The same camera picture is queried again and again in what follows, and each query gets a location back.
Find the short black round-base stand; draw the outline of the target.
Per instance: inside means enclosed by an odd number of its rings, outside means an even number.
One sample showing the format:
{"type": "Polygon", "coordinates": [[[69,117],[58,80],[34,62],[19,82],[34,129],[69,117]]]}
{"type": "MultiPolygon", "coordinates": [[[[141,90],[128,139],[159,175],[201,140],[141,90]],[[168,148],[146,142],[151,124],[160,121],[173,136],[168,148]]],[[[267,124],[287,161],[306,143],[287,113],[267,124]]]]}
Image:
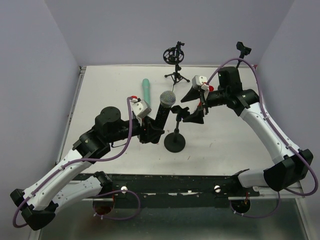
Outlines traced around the short black round-base stand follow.
{"type": "Polygon", "coordinates": [[[171,153],[181,152],[186,145],[186,140],[180,134],[180,122],[190,115],[189,107],[182,108],[180,105],[175,105],[171,108],[171,112],[176,114],[176,125],[173,132],[169,133],[164,139],[164,147],[171,153]]]}

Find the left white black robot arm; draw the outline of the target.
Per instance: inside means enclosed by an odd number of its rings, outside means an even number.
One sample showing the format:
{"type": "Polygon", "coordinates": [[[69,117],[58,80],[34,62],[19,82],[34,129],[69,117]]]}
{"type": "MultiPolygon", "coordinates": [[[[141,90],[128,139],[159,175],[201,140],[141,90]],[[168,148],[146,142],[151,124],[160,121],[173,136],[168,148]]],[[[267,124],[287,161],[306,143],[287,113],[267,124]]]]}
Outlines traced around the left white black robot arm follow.
{"type": "Polygon", "coordinates": [[[83,133],[67,155],[44,177],[26,189],[15,189],[10,197],[17,209],[12,224],[15,228],[40,230],[61,210],[88,197],[106,192],[112,194],[112,182],[104,172],[95,173],[74,187],[67,185],[78,174],[97,162],[109,162],[123,155],[132,137],[142,144],[156,144],[164,134],[165,121],[158,112],[156,119],[148,117],[151,109],[142,103],[127,105],[128,120],[114,106],[101,110],[93,127],[83,133]]]}

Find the black microphone silver grille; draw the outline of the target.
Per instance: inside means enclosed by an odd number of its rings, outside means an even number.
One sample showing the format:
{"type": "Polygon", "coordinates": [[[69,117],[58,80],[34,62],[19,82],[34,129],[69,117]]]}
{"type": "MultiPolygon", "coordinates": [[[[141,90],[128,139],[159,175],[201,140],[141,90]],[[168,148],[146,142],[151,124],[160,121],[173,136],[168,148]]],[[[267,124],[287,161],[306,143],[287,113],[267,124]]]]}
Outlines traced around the black microphone silver grille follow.
{"type": "Polygon", "coordinates": [[[155,117],[155,126],[164,129],[171,107],[176,103],[176,95],[171,90],[164,91],[160,97],[160,104],[155,117]]]}

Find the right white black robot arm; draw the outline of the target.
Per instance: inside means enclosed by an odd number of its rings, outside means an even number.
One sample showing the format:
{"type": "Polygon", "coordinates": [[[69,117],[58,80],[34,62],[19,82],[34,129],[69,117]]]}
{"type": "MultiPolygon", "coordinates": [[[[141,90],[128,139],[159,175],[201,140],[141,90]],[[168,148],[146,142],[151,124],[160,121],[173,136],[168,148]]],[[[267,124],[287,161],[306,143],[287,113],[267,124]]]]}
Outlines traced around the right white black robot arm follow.
{"type": "Polygon", "coordinates": [[[198,99],[199,105],[183,121],[203,124],[209,108],[225,105],[251,127],[267,149],[274,165],[264,170],[243,170],[237,173],[238,181],[244,188],[269,187],[280,192],[304,179],[314,158],[312,152],[300,148],[284,134],[266,112],[254,90],[243,89],[236,67],[223,67],[217,74],[217,90],[211,89],[204,76],[196,75],[192,79],[192,87],[181,102],[198,99]]]}

